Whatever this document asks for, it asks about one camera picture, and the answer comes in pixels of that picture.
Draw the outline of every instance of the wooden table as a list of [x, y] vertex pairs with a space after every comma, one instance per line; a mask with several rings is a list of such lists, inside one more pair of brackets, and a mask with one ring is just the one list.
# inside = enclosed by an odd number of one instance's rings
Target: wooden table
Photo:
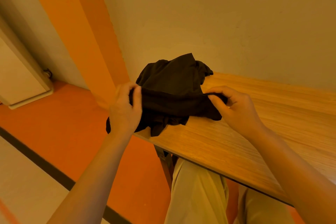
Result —
[[[336, 184], [336, 93], [221, 73], [207, 77], [202, 90], [220, 85], [248, 93], [264, 124]], [[190, 117], [186, 126], [169, 126], [158, 137], [149, 132], [135, 135], [291, 204], [257, 150], [223, 120]]]

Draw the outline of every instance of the hand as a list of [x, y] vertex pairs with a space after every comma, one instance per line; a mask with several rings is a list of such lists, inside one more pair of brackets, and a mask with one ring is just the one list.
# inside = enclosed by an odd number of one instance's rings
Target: hand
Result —
[[[132, 88], [133, 106], [130, 105], [128, 97]], [[109, 109], [110, 135], [129, 140], [140, 122], [141, 114], [141, 87], [132, 82], [118, 85], [114, 103]]]
[[226, 123], [246, 139], [255, 138], [260, 132], [267, 130], [248, 94], [238, 92], [227, 86], [213, 87], [207, 91], [207, 93], [210, 92], [221, 93], [228, 98], [227, 105], [225, 105], [219, 97], [208, 96]]

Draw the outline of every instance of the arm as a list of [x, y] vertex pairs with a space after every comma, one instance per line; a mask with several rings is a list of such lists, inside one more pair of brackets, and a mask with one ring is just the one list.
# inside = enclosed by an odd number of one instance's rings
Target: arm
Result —
[[226, 86], [208, 92], [229, 98], [226, 106], [218, 97], [209, 96], [226, 123], [258, 150], [303, 220], [307, 224], [336, 223], [336, 185], [261, 122], [250, 96]]
[[[128, 98], [132, 88], [133, 107]], [[111, 133], [48, 224], [101, 223], [120, 159], [140, 122], [141, 112], [141, 88], [133, 83], [118, 87], [109, 112]]]

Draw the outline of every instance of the white wall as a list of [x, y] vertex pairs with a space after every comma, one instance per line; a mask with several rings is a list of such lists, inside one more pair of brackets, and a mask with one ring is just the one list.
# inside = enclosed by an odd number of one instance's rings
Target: white wall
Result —
[[336, 90], [336, 0], [105, 0], [132, 80], [192, 52], [216, 72]]
[[87, 89], [39, 0], [0, 0], [0, 15], [43, 69], [49, 68], [58, 80]]

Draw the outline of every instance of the black cloth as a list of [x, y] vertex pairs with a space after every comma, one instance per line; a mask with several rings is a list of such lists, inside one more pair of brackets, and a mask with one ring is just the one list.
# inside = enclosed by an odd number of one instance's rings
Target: black cloth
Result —
[[[191, 53], [171, 61], [159, 60], [148, 64], [136, 83], [141, 86], [142, 116], [135, 132], [151, 128], [151, 136], [158, 136], [169, 125], [185, 125], [189, 116], [221, 120], [222, 116], [208, 98], [217, 95], [224, 103], [227, 98], [221, 94], [203, 94], [201, 84], [212, 70], [201, 61], [196, 61]], [[129, 94], [133, 103], [133, 91]], [[106, 121], [106, 131], [110, 133], [110, 120]]]

